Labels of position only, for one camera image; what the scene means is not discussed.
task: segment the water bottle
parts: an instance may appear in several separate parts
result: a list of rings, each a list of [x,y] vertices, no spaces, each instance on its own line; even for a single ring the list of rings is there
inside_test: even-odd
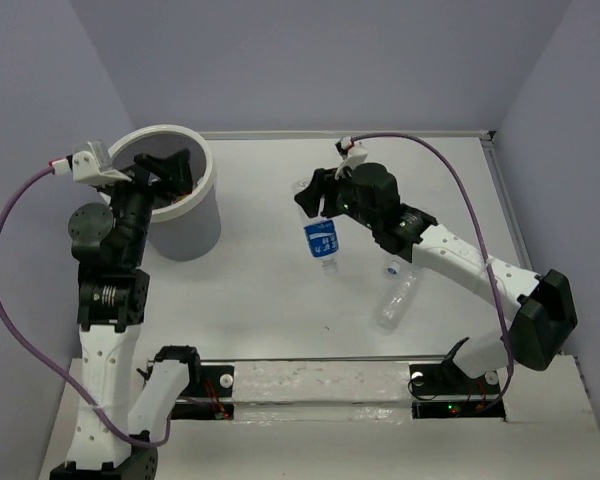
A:
[[[292,185],[294,195],[307,188],[310,182],[310,178],[295,182]],[[322,263],[322,269],[326,275],[338,273],[336,257],[339,245],[335,223],[331,219],[320,216],[309,218],[300,207],[298,207],[298,211],[311,255]]]
[[[373,312],[372,327],[390,335],[400,325],[416,295],[422,269],[393,260],[387,267],[387,273],[392,276],[391,286]]]

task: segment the bucket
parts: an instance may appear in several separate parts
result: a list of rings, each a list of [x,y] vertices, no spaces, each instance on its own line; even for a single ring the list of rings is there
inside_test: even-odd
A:
[[[220,238],[216,170],[209,145],[188,128],[154,125],[125,135],[109,149],[113,167],[120,169],[132,165],[140,153],[164,158],[183,148],[190,152],[194,189],[175,203],[153,210],[147,237],[160,255],[180,262],[203,256]]]

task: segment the purple hose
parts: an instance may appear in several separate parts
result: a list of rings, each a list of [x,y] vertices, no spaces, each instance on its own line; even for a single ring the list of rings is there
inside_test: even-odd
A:
[[[480,229],[480,224],[478,223],[478,216],[476,215],[476,211],[473,209],[473,205],[471,204],[471,200],[469,200],[469,194],[467,190],[464,188],[462,181],[460,180],[460,176],[458,172],[456,172],[455,168],[449,163],[449,160],[445,158],[438,149],[436,149],[433,145],[428,142],[425,142],[421,138],[418,138],[413,135],[409,135],[407,133],[394,133],[394,132],[378,132],[378,133],[366,133],[363,135],[357,135],[355,137],[351,137],[351,142],[359,142],[362,140],[367,140],[370,138],[405,138],[407,140],[411,140],[412,142],[416,142],[431,153],[433,153],[438,159],[444,163],[444,166],[447,167],[447,170],[453,176],[453,179],[456,181],[456,185],[460,189],[460,193],[462,194],[462,198],[464,199],[464,203],[467,206],[467,210],[469,210],[469,216],[471,217],[471,222],[473,223],[473,228],[476,231],[476,237],[478,238],[478,246],[480,247],[480,253],[482,254],[482,258],[486,264],[487,275],[489,277],[489,284],[491,285],[491,292],[493,293],[493,299],[496,306],[496,312],[498,313],[498,321],[500,323],[500,329],[502,330],[502,342],[504,343],[504,348],[507,351],[507,380],[500,391],[500,395],[491,401],[486,407],[480,410],[480,413],[490,409],[494,405],[496,405],[504,394],[507,393],[509,389],[509,385],[511,384],[511,379],[513,377],[514,371],[514,361],[513,361],[513,349],[511,348],[511,337],[509,336],[509,330],[507,330],[507,322],[504,316],[504,308],[502,306],[502,298],[500,297],[500,291],[498,290],[498,284],[496,282],[496,277],[493,273],[493,268],[491,268],[491,264],[489,263],[489,253],[487,252],[487,246],[484,242],[484,237],[482,236],[482,230]]]
[[[36,173],[33,177],[31,177],[29,180],[27,180],[20,188],[18,188],[18,190],[16,190],[16,192],[13,194],[13,196],[9,199],[9,201],[5,205],[4,209],[2,210],[2,213],[0,213],[0,235],[2,234],[4,225],[7,221],[7,218],[9,217],[9,213],[11,213],[11,210],[13,210],[13,207],[18,202],[20,197],[22,197],[24,192],[26,192],[27,189],[31,185],[36,183],[42,177],[51,175],[52,173],[53,173],[53,168],[47,167],[44,170],[41,170],[40,172]],[[78,394],[84,399],[84,401],[93,407],[93,411],[98,416],[100,421],[120,440],[123,440],[124,442],[126,442],[134,447],[139,447],[139,448],[155,448],[155,447],[160,447],[160,446],[164,445],[165,443],[167,443],[167,441],[169,440],[170,426],[171,426],[171,422],[169,420],[167,420],[167,428],[165,431],[164,439],[160,440],[159,442],[143,442],[141,440],[137,440],[135,438],[130,437],[129,435],[124,433],[122,430],[120,430],[118,427],[116,427],[113,424],[113,422],[109,419],[109,417],[107,417],[107,414],[104,412],[104,410],[102,410],[102,408],[98,405],[98,402],[96,402],[96,400],[91,396],[91,394],[87,391],[87,389],[84,388],[80,384],[80,382],[78,382],[78,380],[73,378],[60,365],[58,365],[56,362],[54,362],[49,357],[47,357],[44,353],[42,353],[40,350],[38,350],[34,345],[31,344],[31,342],[29,342],[29,340],[27,340],[24,337],[24,335],[22,335],[22,333],[20,333],[18,328],[13,324],[13,322],[9,318],[9,315],[7,314],[6,310],[4,309],[4,305],[2,304],[1,300],[0,300],[0,319],[2,320],[2,323],[4,324],[4,326],[7,327],[7,330],[9,330],[9,333],[13,336],[13,338],[15,338],[18,341],[18,343],[20,345],[22,345],[25,348],[25,350],[27,350],[31,355],[36,357],[43,364],[45,364],[48,368],[53,370],[58,376],[60,376],[67,383],[69,383],[69,385],[71,385],[78,392]]]

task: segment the purple cable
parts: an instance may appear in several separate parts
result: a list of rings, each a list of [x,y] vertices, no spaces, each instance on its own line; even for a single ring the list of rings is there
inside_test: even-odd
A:
[[[491,285],[491,292],[493,293],[493,299],[496,306],[496,312],[498,313],[498,321],[500,323],[500,329],[502,330],[502,342],[504,343],[504,348],[507,351],[507,380],[500,391],[500,395],[497,398],[492,400],[486,407],[480,410],[480,413],[489,410],[494,405],[496,405],[502,398],[504,394],[507,393],[509,389],[509,385],[511,384],[511,379],[513,378],[514,371],[514,361],[513,361],[513,349],[511,348],[511,337],[509,336],[509,330],[507,330],[507,322],[504,316],[504,308],[502,306],[502,298],[500,297],[500,291],[498,290],[498,283],[496,281],[496,277],[493,273],[493,268],[491,268],[491,264],[489,263],[489,253],[487,252],[487,246],[484,242],[484,237],[482,236],[482,230],[480,229],[480,224],[478,223],[478,216],[476,215],[476,211],[473,209],[473,205],[471,204],[471,200],[469,200],[469,194],[467,190],[464,188],[462,181],[460,180],[460,176],[458,172],[456,172],[455,168],[449,163],[449,160],[445,158],[438,149],[436,149],[433,145],[428,142],[425,142],[421,138],[418,138],[414,135],[409,135],[407,133],[394,133],[394,132],[378,132],[378,133],[365,133],[363,135],[357,135],[355,137],[351,137],[351,143],[359,142],[362,140],[367,140],[370,138],[405,138],[407,140],[411,140],[412,142],[416,142],[422,145],[424,148],[433,153],[444,166],[447,167],[447,170],[453,176],[453,179],[456,181],[456,185],[460,189],[460,193],[462,194],[462,198],[464,199],[464,203],[467,206],[467,210],[469,210],[469,216],[471,217],[471,222],[473,223],[473,228],[476,231],[476,237],[478,238],[478,245],[480,247],[480,253],[482,254],[482,259],[486,264],[487,276],[489,277],[489,284]]]
[[[24,192],[26,192],[31,185],[36,183],[42,177],[51,175],[53,172],[53,167],[47,167],[44,170],[41,170],[40,172],[36,173],[33,177],[27,180],[20,188],[18,188],[18,190],[16,190],[16,192],[5,205],[4,209],[2,210],[2,213],[0,213],[0,235],[2,234],[4,225],[7,221],[7,218],[9,217],[9,213],[11,213],[11,210],[18,202],[20,197],[22,197]],[[73,378],[60,365],[58,365],[56,362],[54,362],[44,353],[38,350],[34,345],[31,344],[31,342],[29,342],[29,340],[27,340],[24,337],[24,335],[22,335],[22,333],[20,333],[20,331],[13,324],[13,322],[9,318],[9,315],[4,309],[2,300],[0,300],[0,319],[2,320],[4,326],[7,327],[7,330],[9,330],[9,333],[13,336],[13,338],[15,338],[18,341],[18,343],[22,345],[25,348],[25,350],[27,350],[31,355],[36,357],[44,365],[53,370],[58,376],[60,376],[67,383],[69,383],[69,385],[71,385],[76,390],[76,392],[78,392],[78,394],[84,399],[84,401],[91,405],[91,407],[93,407],[93,411],[98,416],[100,421],[120,440],[139,448],[156,448],[167,443],[167,441],[169,440],[169,434],[171,432],[171,422],[169,420],[167,420],[167,427],[165,430],[164,439],[160,440],[159,442],[143,442],[141,440],[137,440],[135,438],[130,437],[113,424],[113,422],[109,419],[104,410],[102,410],[102,408],[98,405],[98,402],[96,402],[96,400],[91,396],[87,389],[84,388],[80,384],[80,382],[78,382],[78,380]]]

